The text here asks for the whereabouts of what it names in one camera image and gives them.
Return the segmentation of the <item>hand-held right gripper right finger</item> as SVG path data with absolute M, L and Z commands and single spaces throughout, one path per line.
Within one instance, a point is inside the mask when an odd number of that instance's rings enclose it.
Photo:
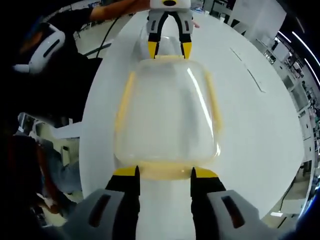
M 234 190 L 227 190 L 211 170 L 193 167 L 191 213 L 197 240 L 271 240 L 273 230 L 259 211 Z

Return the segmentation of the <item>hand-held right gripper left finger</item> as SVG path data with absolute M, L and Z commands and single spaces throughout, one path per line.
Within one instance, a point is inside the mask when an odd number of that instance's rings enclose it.
M 118 168 L 107 186 L 77 205 L 63 225 L 68 240 L 134 240 L 140 212 L 140 170 Z

